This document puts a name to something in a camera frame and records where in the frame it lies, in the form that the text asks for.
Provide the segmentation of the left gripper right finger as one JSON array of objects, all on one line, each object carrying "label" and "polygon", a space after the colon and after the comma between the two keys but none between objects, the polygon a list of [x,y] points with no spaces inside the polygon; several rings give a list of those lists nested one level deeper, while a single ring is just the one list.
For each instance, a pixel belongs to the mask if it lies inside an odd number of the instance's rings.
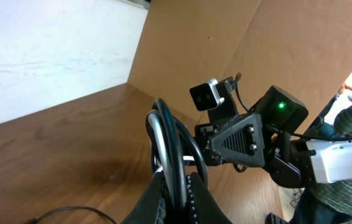
[{"label": "left gripper right finger", "polygon": [[187,175],[188,223],[231,224],[196,172]]}]

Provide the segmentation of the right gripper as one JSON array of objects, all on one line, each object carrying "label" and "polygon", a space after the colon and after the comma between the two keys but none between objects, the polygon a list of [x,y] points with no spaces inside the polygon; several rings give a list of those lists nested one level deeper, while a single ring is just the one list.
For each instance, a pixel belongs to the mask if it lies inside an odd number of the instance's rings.
[{"label": "right gripper", "polygon": [[195,139],[208,166],[233,163],[263,167],[266,164],[261,115],[238,112],[232,97],[238,82],[238,77],[218,81],[216,88],[225,101],[217,108],[205,110],[208,123],[195,126]]}]

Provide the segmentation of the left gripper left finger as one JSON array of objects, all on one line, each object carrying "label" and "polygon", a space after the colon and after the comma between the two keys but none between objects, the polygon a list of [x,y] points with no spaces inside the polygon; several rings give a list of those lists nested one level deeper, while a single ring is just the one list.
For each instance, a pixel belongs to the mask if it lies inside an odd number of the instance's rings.
[{"label": "left gripper left finger", "polygon": [[153,175],[148,188],[121,224],[155,224],[161,219],[159,210],[164,191],[163,179],[161,172]]}]

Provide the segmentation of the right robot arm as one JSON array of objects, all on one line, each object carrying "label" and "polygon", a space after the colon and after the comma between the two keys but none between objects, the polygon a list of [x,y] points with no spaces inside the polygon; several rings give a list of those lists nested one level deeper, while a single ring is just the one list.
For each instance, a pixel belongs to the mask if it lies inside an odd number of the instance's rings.
[{"label": "right robot arm", "polygon": [[197,110],[207,111],[209,117],[208,123],[195,126],[195,139],[207,165],[230,163],[238,172],[261,167],[285,188],[352,179],[352,136],[295,134],[308,110],[275,85],[241,114],[232,97],[238,80],[212,78],[190,89]]}]

